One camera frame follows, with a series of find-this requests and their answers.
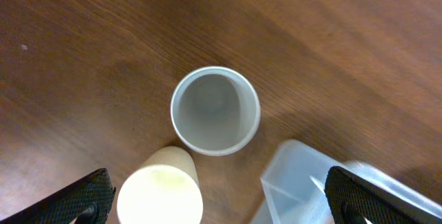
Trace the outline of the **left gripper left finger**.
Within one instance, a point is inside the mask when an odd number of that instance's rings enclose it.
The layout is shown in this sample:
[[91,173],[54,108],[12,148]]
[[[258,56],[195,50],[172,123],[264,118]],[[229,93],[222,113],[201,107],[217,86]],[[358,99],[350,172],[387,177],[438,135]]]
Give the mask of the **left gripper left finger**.
[[12,216],[2,223],[105,223],[116,188],[100,168]]

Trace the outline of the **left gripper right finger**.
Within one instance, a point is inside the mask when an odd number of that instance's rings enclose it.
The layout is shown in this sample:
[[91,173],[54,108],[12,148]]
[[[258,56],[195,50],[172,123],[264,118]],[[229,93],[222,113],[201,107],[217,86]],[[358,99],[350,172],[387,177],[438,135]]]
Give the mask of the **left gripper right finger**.
[[406,203],[343,167],[331,167],[325,196],[335,224],[440,223],[441,218]]

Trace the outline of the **cream cup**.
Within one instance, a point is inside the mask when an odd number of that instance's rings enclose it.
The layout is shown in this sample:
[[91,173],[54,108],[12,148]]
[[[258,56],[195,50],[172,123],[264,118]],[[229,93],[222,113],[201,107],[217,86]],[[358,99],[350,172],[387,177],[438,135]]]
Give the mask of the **cream cup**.
[[199,224],[202,215],[195,163],[175,146],[156,151],[126,179],[117,197],[120,223]]

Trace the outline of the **grey cup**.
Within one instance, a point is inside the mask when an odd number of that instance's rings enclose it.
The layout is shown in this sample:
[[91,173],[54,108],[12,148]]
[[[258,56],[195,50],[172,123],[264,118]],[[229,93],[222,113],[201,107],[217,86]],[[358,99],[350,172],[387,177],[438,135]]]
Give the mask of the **grey cup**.
[[245,147],[260,125],[260,100],[252,83],[223,66],[186,75],[175,88],[171,121],[180,140],[207,156],[226,156]]

